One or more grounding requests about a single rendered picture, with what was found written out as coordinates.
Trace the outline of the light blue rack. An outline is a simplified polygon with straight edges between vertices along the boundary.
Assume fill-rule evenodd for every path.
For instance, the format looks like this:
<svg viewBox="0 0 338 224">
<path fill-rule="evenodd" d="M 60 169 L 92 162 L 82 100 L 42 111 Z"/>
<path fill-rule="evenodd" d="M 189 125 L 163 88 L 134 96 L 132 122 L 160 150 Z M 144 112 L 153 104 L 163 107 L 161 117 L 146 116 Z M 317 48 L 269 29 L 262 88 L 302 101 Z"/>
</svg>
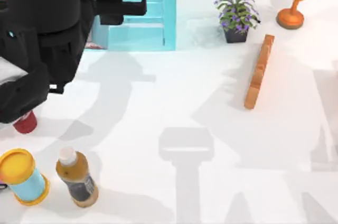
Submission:
<svg viewBox="0 0 338 224">
<path fill-rule="evenodd" d="M 125 15 L 121 25 L 102 25 L 96 16 L 90 42 L 109 51 L 175 50 L 176 0 L 146 0 L 146 7 L 145 15 Z"/>
</svg>

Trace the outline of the red can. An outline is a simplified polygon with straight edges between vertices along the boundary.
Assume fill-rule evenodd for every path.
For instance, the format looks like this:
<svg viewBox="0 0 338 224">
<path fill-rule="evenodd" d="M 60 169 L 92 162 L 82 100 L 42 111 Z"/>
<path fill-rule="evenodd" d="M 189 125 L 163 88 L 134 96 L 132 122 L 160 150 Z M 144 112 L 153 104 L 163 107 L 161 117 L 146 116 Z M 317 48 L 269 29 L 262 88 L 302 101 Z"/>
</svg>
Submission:
<svg viewBox="0 0 338 224">
<path fill-rule="evenodd" d="M 28 112 L 13 124 L 17 132 L 21 134 L 28 134 L 37 127 L 36 116 L 33 111 Z"/>
</svg>

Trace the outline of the red and white object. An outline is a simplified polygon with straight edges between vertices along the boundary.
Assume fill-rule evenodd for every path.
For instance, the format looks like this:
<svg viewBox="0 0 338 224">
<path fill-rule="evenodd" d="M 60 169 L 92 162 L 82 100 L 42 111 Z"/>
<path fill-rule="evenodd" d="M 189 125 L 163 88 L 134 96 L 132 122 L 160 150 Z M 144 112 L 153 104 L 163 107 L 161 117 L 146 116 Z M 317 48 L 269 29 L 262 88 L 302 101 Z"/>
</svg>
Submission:
<svg viewBox="0 0 338 224">
<path fill-rule="evenodd" d="M 96 43 L 93 43 L 93 42 L 87 42 L 84 48 L 93 49 L 93 50 L 105 50 L 106 49 L 105 47 L 98 45 Z"/>
</svg>

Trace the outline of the purple flower plant pot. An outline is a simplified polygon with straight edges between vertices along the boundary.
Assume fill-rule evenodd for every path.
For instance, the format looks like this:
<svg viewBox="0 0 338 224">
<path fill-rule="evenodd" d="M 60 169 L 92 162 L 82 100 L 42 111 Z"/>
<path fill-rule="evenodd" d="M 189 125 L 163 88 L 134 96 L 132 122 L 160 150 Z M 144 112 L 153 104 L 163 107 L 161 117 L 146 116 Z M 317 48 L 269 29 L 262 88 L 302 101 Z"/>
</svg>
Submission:
<svg viewBox="0 0 338 224">
<path fill-rule="evenodd" d="M 261 23 L 255 0 L 215 0 L 214 5 L 227 43 L 246 42 L 249 30 Z"/>
</svg>

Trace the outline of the blue canister with yellow lid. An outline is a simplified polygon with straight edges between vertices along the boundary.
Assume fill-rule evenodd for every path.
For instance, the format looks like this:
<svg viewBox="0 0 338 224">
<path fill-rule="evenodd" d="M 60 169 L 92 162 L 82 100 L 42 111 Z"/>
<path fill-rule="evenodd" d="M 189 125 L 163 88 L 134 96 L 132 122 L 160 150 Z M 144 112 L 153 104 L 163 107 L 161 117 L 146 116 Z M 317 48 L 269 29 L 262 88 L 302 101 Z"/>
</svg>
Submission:
<svg viewBox="0 0 338 224">
<path fill-rule="evenodd" d="M 33 155 L 22 148 L 14 148 L 0 156 L 0 180 L 25 206 L 41 203 L 50 189 L 50 181 L 36 167 Z"/>
</svg>

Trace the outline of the long wooden block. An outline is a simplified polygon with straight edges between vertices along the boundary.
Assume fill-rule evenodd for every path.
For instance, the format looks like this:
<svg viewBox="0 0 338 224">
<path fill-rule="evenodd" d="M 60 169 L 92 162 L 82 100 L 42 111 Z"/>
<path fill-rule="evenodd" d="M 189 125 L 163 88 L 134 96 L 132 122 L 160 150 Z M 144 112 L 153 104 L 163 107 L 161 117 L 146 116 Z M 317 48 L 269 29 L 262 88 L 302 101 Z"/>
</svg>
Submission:
<svg viewBox="0 0 338 224">
<path fill-rule="evenodd" d="M 254 109 L 256 105 L 274 39 L 273 35 L 265 35 L 245 97 L 244 107 L 246 109 Z"/>
</svg>

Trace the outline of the brown bottle with white cap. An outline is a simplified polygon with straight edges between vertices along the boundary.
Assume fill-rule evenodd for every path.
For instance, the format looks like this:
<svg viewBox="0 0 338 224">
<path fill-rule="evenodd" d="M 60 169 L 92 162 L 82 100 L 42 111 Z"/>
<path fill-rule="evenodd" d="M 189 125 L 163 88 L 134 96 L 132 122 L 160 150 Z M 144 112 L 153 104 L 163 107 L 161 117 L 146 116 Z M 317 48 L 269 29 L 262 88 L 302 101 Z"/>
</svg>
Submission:
<svg viewBox="0 0 338 224">
<path fill-rule="evenodd" d="M 98 187 L 89 172 L 87 158 L 81 152 L 72 147 L 60 149 L 55 169 L 77 206 L 87 208 L 96 203 Z"/>
</svg>

